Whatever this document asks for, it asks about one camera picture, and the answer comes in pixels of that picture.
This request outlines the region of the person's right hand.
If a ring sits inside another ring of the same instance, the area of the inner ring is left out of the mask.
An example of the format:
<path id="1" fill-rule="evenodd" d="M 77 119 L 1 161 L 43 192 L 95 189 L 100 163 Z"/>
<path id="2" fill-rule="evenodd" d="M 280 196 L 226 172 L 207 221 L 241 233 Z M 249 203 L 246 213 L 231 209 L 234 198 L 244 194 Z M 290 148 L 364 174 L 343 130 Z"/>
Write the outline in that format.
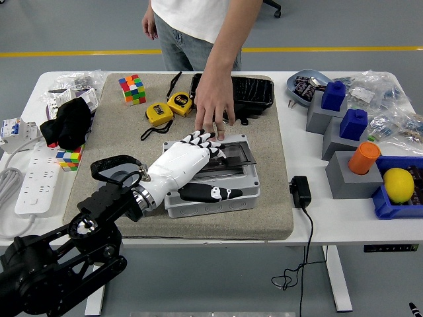
<path id="1" fill-rule="evenodd" d="M 143 33 L 150 40 L 156 40 L 158 38 L 154 13 L 151 10 L 147 10 L 142 19 Z"/>

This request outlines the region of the person's left hand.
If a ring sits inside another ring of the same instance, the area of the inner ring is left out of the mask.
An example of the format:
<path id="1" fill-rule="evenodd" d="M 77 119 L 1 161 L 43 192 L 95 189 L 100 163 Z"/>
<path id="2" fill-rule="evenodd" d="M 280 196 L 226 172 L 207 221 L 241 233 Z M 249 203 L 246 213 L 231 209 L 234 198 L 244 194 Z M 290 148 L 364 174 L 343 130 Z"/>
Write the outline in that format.
<path id="1" fill-rule="evenodd" d="M 235 123 L 233 83 L 231 72 L 203 72 L 194 103 L 197 107 L 195 129 L 216 133 L 219 141 L 225 139 L 223 114 L 227 114 L 229 125 Z"/>

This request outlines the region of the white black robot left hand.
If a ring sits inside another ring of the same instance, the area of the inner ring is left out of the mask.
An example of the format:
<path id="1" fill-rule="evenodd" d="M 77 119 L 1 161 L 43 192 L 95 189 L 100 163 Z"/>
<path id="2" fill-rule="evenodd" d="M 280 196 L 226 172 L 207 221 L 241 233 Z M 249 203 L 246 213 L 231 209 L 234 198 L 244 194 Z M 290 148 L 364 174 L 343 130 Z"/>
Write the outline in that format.
<path id="1" fill-rule="evenodd" d="M 149 180 L 142 180 L 141 192 L 151 198 L 149 209 L 156 208 L 169 192 L 181 190 L 184 200 L 217 203 L 241 197 L 239 189 L 192 183 L 193 177 L 213 158 L 227 161 L 224 145 L 212 141 L 214 133 L 197 130 L 171 145 L 149 168 Z"/>

